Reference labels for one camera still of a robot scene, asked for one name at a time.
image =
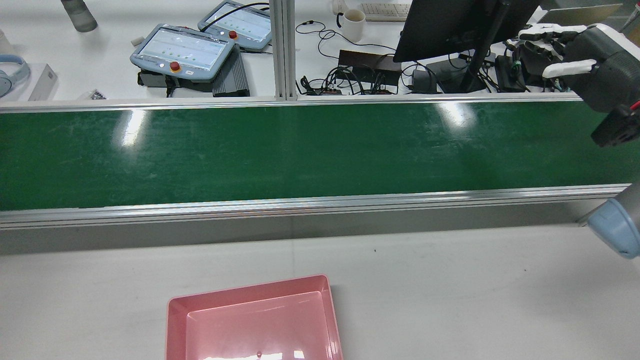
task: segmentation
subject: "white table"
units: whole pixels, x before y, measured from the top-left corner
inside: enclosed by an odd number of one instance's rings
[[[349,8],[359,9],[361,10],[362,3],[410,3],[407,0],[367,0],[367,1],[356,1],[356,0],[346,0],[346,4]],[[538,8],[536,13],[532,16],[533,22],[539,19],[545,13],[544,10]],[[296,25],[301,24],[302,22],[308,20],[316,20],[321,21],[326,24],[327,29],[333,29],[339,32],[338,27],[336,26],[335,20],[336,15],[333,14],[331,8],[331,1],[319,1],[319,0],[296,0],[296,16],[295,21]],[[396,48],[398,45],[398,41],[400,40],[400,31],[404,28],[403,22],[367,22],[365,24],[364,35],[362,40],[359,41],[359,44],[379,44],[385,45],[392,48]],[[313,30],[322,29],[322,25],[320,24],[310,24],[303,25],[298,28],[300,31],[308,32]],[[317,34],[309,34],[302,35],[296,34],[296,79],[300,80],[302,76],[306,76],[307,79],[324,79],[329,73],[329,70],[333,69],[337,66],[338,60],[333,58],[328,58],[322,56],[318,53],[317,44],[319,41],[319,37]],[[374,54],[387,54],[392,53],[393,51],[386,49],[384,47],[379,46],[356,46],[350,44],[343,38],[339,36],[335,36],[329,40],[324,40],[321,49],[323,53],[338,56],[341,49],[350,50],[350,51],[360,51],[364,53],[374,53]],[[502,44],[495,44],[492,46],[492,52],[497,54],[502,54],[504,51],[504,46]],[[423,64],[435,63],[438,61],[446,61],[447,56],[439,56],[436,58],[431,58],[427,60],[420,61]],[[411,65],[411,62],[402,63],[402,69]],[[411,75],[415,68],[409,68],[406,73]],[[490,69],[490,75],[495,81],[495,70]],[[410,76],[403,76],[404,82],[406,84],[411,84]],[[316,81],[312,84],[314,87],[319,87],[321,84],[320,81]],[[394,86],[388,86],[387,90],[391,92],[395,92],[396,88]],[[541,88],[530,87],[532,92],[541,92]],[[399,94],[407,94],[410,92],[405,86],[400,82]],[[485,96],[488,94],[487,90],[482,90],[478,92],[474,92],[474,95]],[[499,98],[500,95],[489,95],[489,97]]]
[[[201,0],[85,0],[98,22],[77,32],[59,0],[3,0],[0,27],[27,62],[48,63],[59,75],[54,100],[76,100],[97,88],[108,99],[164,97],[162,88],[136,83],[139,68],[129,61],[130,41],[147,36],[159,23],[195,28],[218,3]],[[242,54],[252,96],[274,96],[273,57]],[[176,97],[208,97],[178,89]]]
[[[160,360],[170,298],[318,273],[345,360],[640,354],[640,263],[560,224],[2,256],[0,358]]]

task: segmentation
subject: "computer monitor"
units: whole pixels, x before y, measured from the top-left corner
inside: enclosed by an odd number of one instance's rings
[[[515,37],[541,0],[413,0],[395,62],[474,50],[470,63],[429,65],[445,93],[469,93],[485,84],[477,73],[492,44]]]

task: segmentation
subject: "pink plastic tray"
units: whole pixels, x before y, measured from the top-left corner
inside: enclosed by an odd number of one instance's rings
[[[166,360],[342,360],[325,275],[176,297]]]

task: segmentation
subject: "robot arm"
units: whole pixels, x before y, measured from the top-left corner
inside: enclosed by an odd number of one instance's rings
[[[600,146],[640,136],[640,49],[609,26],[536,24],[520,42],[544,55],[543,78],[561,78],[593,110],[609,113],[591,134]],[[627,259],[640,256],[640,182],[598,208],[591,230]]]
[[[613,251],[627,259],[640,256],[640,182],[607,200],[587,223]]]
[[[640,49],[603,24],[535,24],[519,39],[555,63],[544,78],[561,78],[593,110],[608,113],[593,131],[599,146],[615,146],[640,136]]]

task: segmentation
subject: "white mug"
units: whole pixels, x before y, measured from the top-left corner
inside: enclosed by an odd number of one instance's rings
[[[349,9],[344,13],[338,13],[335,19],[338,28],[342,29],[344,37],[352,42],[358,42],[362,39],[362,31],[364,30],[365,15],[364,12],[356,9]]]

